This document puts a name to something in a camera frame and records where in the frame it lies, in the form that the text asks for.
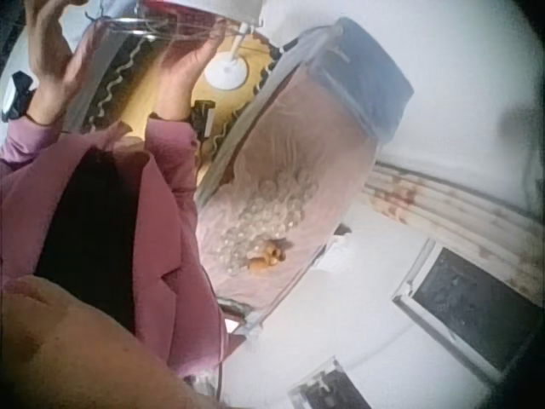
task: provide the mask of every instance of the pink jacket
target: pink jacket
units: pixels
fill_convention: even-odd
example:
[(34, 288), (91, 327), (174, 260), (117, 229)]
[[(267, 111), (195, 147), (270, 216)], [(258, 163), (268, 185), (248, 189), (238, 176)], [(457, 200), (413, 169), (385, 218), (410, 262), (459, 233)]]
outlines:
[[(33, 274), (57, 204), (83, 155), (124, 133), (114, 124), (59, 138), (22, 118), (0, 147), (3, 282)], [(150, 119), (145, 152), (125, 153), (140, 178), (133, 259), (136, 336), (181, 376), (223, 360), (227, 330), (200, 265), (193, 201), (195, 133), (189, 124)]]

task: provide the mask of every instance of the lamp base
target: lamp base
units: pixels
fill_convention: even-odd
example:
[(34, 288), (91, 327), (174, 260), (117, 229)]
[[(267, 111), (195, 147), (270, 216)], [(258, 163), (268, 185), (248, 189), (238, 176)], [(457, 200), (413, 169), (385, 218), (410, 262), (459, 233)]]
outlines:
[(248, 77), (248, 64), (242, 57), (235, 60), (229, 51), (219, 53), (204, 70), (206, 80), (214, 88), (231, 91), (240, 88)]

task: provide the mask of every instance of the yellow surface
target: yellow surface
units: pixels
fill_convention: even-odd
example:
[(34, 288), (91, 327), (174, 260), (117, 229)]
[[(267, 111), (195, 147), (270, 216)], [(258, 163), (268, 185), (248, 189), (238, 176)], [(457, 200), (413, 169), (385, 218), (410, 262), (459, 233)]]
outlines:
[[(220, 46), (219, 51), (228, 51), (232, 46), (233, 37), (228, 37)], [(248, 36), (240, 50), (250, 73), (246, 83), (234, 91), (220, 91), (212, 88), (202, 76), (193, 91), (193, 100), (211, 100), (216, 104), (215, 120), (212, 135), (222, 131), (223, 124), (231, 118), (232, 112), (254, 97), (253, 88), (261, 81), (261, 70), (270, 64), (271, 57), (268, 47), (253, 36)], [(125, 107), (121, 119), (133, 129), (131, 135), (144, 137), (147, 117), (152, 113), (157, 98), (158, 63), (148, 70), (145, 77), (135, 86), (129, 103)]]

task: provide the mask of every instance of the hand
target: hand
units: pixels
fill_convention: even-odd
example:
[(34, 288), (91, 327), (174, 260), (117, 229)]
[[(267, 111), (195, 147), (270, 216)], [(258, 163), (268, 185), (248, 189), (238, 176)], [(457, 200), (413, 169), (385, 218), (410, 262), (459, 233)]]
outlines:
[(87, 0), (24, 0), (28, 30), (28, 54), (39, 85), (28, 109), (28, 116), (42, 125), (59, 119), (81, 89), (90, 58), (100, 43), (106, 26), (91, 25), (74, 53), (62, 35), (59, 18), (69, 4)]
[(29, 276), (8, 282), (2, 297), (2, 372), (29, 407), (216, 407), (58, 285)]
[(218, 20), (205, 43), (174, 41), (163, 55), (155, 113), (167, 121), (187, 119), (191, 95), (204, 68), (225, 38), (226, 22)]

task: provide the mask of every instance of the person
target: person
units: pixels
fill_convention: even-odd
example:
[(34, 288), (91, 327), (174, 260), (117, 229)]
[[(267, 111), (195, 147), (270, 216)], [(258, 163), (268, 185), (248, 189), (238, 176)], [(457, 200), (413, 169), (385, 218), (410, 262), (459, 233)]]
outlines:
[(157, 383), (175, 384), (164, 389), (175, 401), (180, 377), (217, 365), (227, 350), (225, 320), (198, 258), (196, 136), (188, 123), (192, 90), (225, 21), (203, 43), (165, 50), (139, 149), (119, 143), (129, 131), (123, 123), (60, 136), (106, 33), (97, 20), (71, 52), (59, 18), (82, 3), (25, 0), (39, 85), (0, 147), (2, 369), (20, 395), (53, 407), (122, 399), (121, 383), (133, 403)]

